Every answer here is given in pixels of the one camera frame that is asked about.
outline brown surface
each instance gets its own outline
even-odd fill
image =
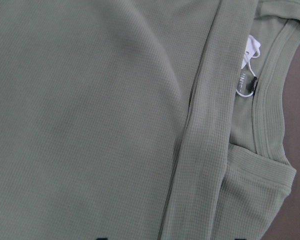
[[[283,96],[285,155],[297,173],[291,194],[262,240],[300,240],[300,45],[285,79]]]

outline white tag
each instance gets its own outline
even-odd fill
[[[241,69],[243,69],[245,65],[248,63],[248,61],[252,58],[252,56],[255,55],[256,51],[260,48],[260,46],[261,43],[258,42],[253,36],[249,35],[245,46],[245,52],[244,52],[244,54],[247,57],[243,58]]]

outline clothing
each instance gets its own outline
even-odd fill
[[[260,239],[299,44],[300,0],[0,0],[0,239]]]

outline brown background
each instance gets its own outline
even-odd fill
[[[300,45],[284,82],[282,105],[285,123],[283,147],[297,173],[290,195],[262,240],[300,240]]]

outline waffle knit fabric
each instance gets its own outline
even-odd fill
[[[0,0],[0,240],[259,240],[299,44],[300,0]]]

